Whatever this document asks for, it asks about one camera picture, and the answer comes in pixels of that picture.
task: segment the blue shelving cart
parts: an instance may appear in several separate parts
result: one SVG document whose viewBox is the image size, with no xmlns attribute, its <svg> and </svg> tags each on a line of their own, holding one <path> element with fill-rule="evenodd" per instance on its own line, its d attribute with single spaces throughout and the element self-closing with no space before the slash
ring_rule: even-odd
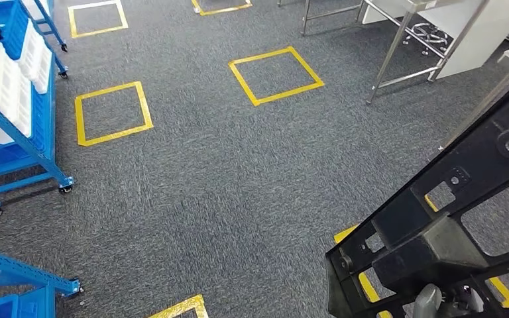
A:
<svg viewBox="0 0 509 318">
<path fill-rule="evenodd" d="M 44 21 L 57 32 L 39 0 L 36 0 L 36 3 L 44 15 Z M 22 50 L 23 36 L 20 37 L 19 34 L 24 33 L 22 20 L 27 21 L 28 17 L 30 15 L 20 0 L 0 2 L 0 21 L 3 21 L 3 24 L 0 25 L 0 41 L 7 54 L 13 59 Z M 12 32 L 10 27 L 7 29 L 7 25 L 14 26 L 13 30 L 16 31 L 19 31 L 17 29 L 20 28 L 20 32 Z M 60 76 L 67 78 L 67 70 L 55 53 L 53 53 L 53 59 L 58 65 Z M 48 90 L 45 94 L 38 94 L 32 85 L 32 134 L 30 138 L 23 135 L 0 112 L 0 128 L 14 140 L 9 144 L 0 144 L 0 176 L 33 166 L 42 166 L 46 170 L 43 174 L 0 185 L 0 193 L 50 178 L 54 178 L 59 183 L 61 193 L 68 193 L 72 189 L 73 178 L 64 174 L 55 163 L 55 78 L 55 69 L 52 66 L 49 72 Z"/>
<path fill-rule="evenodd" d="M 0 255 L 0 286 L 31 285 L 20 295 L 0 297 L 0 318 L 54 318 L 56 294 L 70 297 L 83 292 L 78 279 L 67 280 Z"/>
</svg>

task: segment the steel table leg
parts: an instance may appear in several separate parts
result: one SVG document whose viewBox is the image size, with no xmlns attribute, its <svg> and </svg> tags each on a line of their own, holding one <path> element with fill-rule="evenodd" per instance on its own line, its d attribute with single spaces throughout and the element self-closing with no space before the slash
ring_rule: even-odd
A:
<svg viewBox="0 0 509 318">
<path fill-rule="evenodd" d="M 302 35 L 306 35 L 307 20 L 309 15 L 309 2 L 310 0 L 306 0 L 306 15 L 304 15 L 304 28 L 302 30 Z"/>
<path fill-rule="evenodd" d="M 411 18 L 413 16 L 412 12 L 405 13 L 405 16 L 403 17 L 403 21 L 401 21 L 401 25 L 399 26 L 399 29 L 397 30 L 397 33 L 395 34 L 395 38 L 393 39 L 393 42 L 391 43 L 391 47 L 389 48 L 389 51 L 387 51 L 387 56 L 385 57 L 385 60 L 383 61 L 383 65 L 381 65 L 381 68 L 379 69 L 379 73 L 376 77 L 376 81 L 374 85 L 372 86 L 372 93 L 370 94 L 370 97 L 366 100 L 368 104 L 372 103 L 372 100 L 374 99 L 376 95 L 376 91 L 379 88 L 379 85 L 381 84 L 381 80 L 383 79 L 383 75 L 385 74 L 385 71 L 387 70 L 387 65 L 389 65 L 389 61 L 391 61 L 391 58 L 393 57 L 393 53 L 395 53 L 395 49 L 397 49 L 397 45 L 401 43 L 401 39 L 403 38 L 403 35 L 406 32 L 407 25 L 411 21 Z"/>
</svg>

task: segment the blue storage bin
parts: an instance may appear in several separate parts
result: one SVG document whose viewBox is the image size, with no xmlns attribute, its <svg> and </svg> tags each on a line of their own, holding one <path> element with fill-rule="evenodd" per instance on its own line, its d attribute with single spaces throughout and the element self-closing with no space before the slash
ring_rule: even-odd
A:
<svg viewBox="0 0 509 318">
<path fill-rule="evenodd" d="M 20 0 L 0 2 L 0 29 L 5 51 L 13 60 L 18 60 L 28 25 L 28 14 Z"/>
<path fill-rule="evenodd" d="M 0 318 L 17 318 L 19 312 L 18 295 L 0 297 Z"/>
<path fill-rule="evenodd" d="M 49 85 L 53 85 L 53 81 L 50 79 Z M 32 143 L 40 151 L 44 151 L 44 155 L 47 158 L 52 157 L 53 149 L 51 147 L 51 122 L 54 119 L 51 118 L 51 98 L 53 87 L 48 88 L 46 94 L 38 94 L 34 85 L 32 85 L 32 136 L 29 138 Z M 6 166 L 10 162 L 22 160 L 24 158 L 29 159 L 29 155 L 15 142 L 10 144 L 0 144 L 0 166 Z"/>
<path fill-rule="evenodd" d="M 38 318 L 38 304 L 23 303 L 19 318 Z"/>
</svg>

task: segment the yellow tape square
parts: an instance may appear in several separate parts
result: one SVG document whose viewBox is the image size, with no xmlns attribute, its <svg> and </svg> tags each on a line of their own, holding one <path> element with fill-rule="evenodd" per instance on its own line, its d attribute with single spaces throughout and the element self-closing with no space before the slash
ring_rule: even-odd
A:
<svg viewBox="0 0 509 318">
<path fill-rule="evenodd" d="M 294 88 L 294 89 L 290 89 L 289 91 L 285 91 L 285 92 L 271 95 L 268 97 L 263 97 L 260 99 L 256 98 L 255 95 L 253 94 L 253 91 L 251 91 L 249 85 L 247 85 L 247 82 L 245 81 L 245 79 L 243 78 L 241 73 L 239 73 L 239 70 L 237 69 L 236 65 L 240 64 L 240 63 L 252 62 L 252 61 L 256 61 L 256 60 L 261 60 L 263 58 L 269 58 L 272 56 L 276 56 L 276 55 L 280 55 L 280 54 L 287 54 L 287 53 L 291 53 L 296 58 L 296 60 L 304 67 L 305 71 L 311 76 L 311 78 L 313 79 L 313 81 L 315 81 L 315 83 L 301 86 L 301 87 Z M 299 94 L 303 91 L 308 91 L 310 89 L 314 89 L 314 88 L 321 87 L 321 86 L 325 85 L 323 83 L 323 81 L 321 81 L 319 76 L 317 76 L 317 74 L 311 69 L 309 64 L 307 64 L 307 62 L 296 52 L 296 50 L 294 49 L 293 46 L 288 46 L 287 48 L 283 48 L 281 50 L 277 50 L 277 51 L 273 51 L 273 52 L 269 52 L 269 53 L 264 53 L 264 54 L 255 55 L 255 56 L 249 56 L 248 58 L 240 58 L 238 60 L 233 60 L 233 61 L 229 62 L 229 67 L 231 68 L 231 71 L 233 72 L 233 74 L 235 75 L 237 80 L 239 81 L 239 84 L 241 84 L 241 87 L 243 88 L 243 90 L 245 91 L 245 93 L 247 94 L 247 96 L 249 97 L 249 99 L 251 100 L 251 102 L 253 103 L 254 106 L 259 106 L 262 103 L 268 103 L 269 101 L 275 101 L 280 98 Z"/>
<path fill-rule="evenodd" d="M 114 26 L 112 28 L 105 28 L 102 30 L 92 31 L 92 32 L 77 33 L 77 24 L 75 23 L 75 10 L 101 7 L 103 5 L 116 5 L 116 8 L 118 8 L 118 13 L 120 14 L 120 20 L 122 21 L 122 25 Z M 96 35 L 96 34 L 101 34 L 101 33 L 105 33 L 105 32 L 121 30 L 123 28 L 128 28 L 128 22 L 126 21 L 126 14 L 124 14 L 124 9 L 122 8 L 122 2 L 120 2 L 120 0 L 110 0 L 110 1 L 103 1 L 103 2 L 87 3 L 86 5 L 73 5 L 71 7 L 68 7 L 67 11 L 69 13 L 69 24 L 71 26 L 71 37 L 72 38 L 80 38 L 83 36 Z"/>
<path fill-rule="evenodd" d="M 150 316 L 149 318 L 175 318 L 189 310 L 194 310 L 197 318 L 208 318 L 202 295 L 196 295 L 192 298 L 188 298 L 187 300 L 177 303 L 171 308 L 167 308 L 160 313 Z"/>
<path fill-rule="evenodd" d="M 85 137 L 85 121 L 83 118 L 83 99 L 108 94 L 113 91 L 119 91 L 121 89 L 131 87 L 135 87 L 135 89 L 137 90 L 137 96 L 139 98 L 139 105 L 141 106 L 141 113 L 143 115 L 144 124 L 138 127 L 126 129 L 125 131 L 114 132 L 113 134 L 107 134 L 106 136 L 88 140 Z M 147 129 L 153 128 L 151 114 L 149 113 L 149 107 L 147 106 L 147 101 L 145 100 L 145 93 L 143 92 L 143 87 L 140 81 L 134 81 L 132 83 L 101 89 L 99 91 L 93 91 L 91 93 L 86 93 L 75 97 L 75 121 L 77 126 L 77 142 L 81 146 L 92 146 L 93 144 L 98 144 L 100 142 L 113 140 L 116 138 L 127 136 L 129 134 L 139 133 L 140 131 L 146 131 Z"/>
<path fill-rule="evenodd" d="M 240 9 L 245 9 L 248 7 L 252 7 L 253 4 L 251 4 L 251 0 L 245 0 L 244 5 L 237 5 L 235 7 L 229 7 L 224 9 L 218 9 L 218 10 L 211 10 L 211 11 L 204 11 L 198 4 L 198 0 L 192 0 L 192 5 L 194 5 L 194 12 L 196 12 L 199 15 L 214 15 L 216 13 L 223 13 L 223 12 L 231 12 L 236 11 Z"/>
</svg>

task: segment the gray carpet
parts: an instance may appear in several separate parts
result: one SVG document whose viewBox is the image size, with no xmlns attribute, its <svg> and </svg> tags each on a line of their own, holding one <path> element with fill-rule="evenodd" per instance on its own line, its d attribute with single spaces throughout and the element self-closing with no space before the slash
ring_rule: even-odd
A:
<svg viewBox="0 0 509 318">
<path fill-rule="evenodd" d="M 60 53 L 70 78 L 56 85 L 57 160 L 76 187 L 7 193 L 0 218 L 0 252 L 81 278 L 86 292 L 59 317 L 147 317 L 199 293 L 210 317 L 328 317 L 323 255 L 334 234 L 426 163 L 502 78 L 496 59 L 509 48 L 478 70 L 388 87 L 370 106 L 390 23 L 351 26 L 342 14 L 311 21 L 302 38 L 299 0 L 205 17 L 186 0 L 123 0 L 128 29 L 70 39 L 67 6 L 85 2 L 58 0 L 55 11 L 70 49 Z M 314 12 L 347 4 L 314 3 Z M 77 13 L 87 17 L 77 26 L 115 27 L 117 17 L 103 17 L 112 12 Z M 288 45 L 325 85 L 253 107 L 227 63 Z M 388 76 L 435 63 L 420 50 L 401 47 Z M 257 97 L 310 80 L 287 60 L 253 63 L 240 71 Z M 75 97 L 132 81 L 154 128 L 79 146 Z M 84 105 L 90 136 L 141 123 L 131 94 L 113 96 Z M 495 228 L 493 241 L 509 240 L 501 201 L 473 219 Z"/>
</svg>

